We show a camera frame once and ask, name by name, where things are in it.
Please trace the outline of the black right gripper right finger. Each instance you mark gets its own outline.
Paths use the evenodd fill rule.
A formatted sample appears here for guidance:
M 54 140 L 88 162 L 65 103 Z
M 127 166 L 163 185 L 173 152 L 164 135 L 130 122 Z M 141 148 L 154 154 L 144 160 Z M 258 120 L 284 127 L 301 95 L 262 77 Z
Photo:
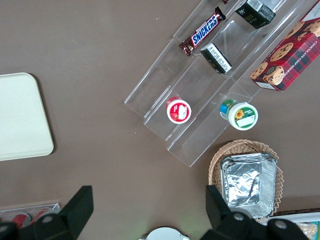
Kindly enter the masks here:
M 241 211 L 231 211 L 214 185 L 207 185 L 205 188 L 205 207 L 211 224 L 211 229 L 203 235 L 205 240 L 253 238 L 251 218 Z

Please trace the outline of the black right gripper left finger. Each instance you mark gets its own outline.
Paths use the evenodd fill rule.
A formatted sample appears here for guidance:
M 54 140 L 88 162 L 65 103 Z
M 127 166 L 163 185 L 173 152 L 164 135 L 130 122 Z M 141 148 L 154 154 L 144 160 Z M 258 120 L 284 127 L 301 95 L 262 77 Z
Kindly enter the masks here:
M 76 240 L 94 211 L 93 188 L 82 186 L 59 211 L 47 211 L 18 232 L 20 240 Z

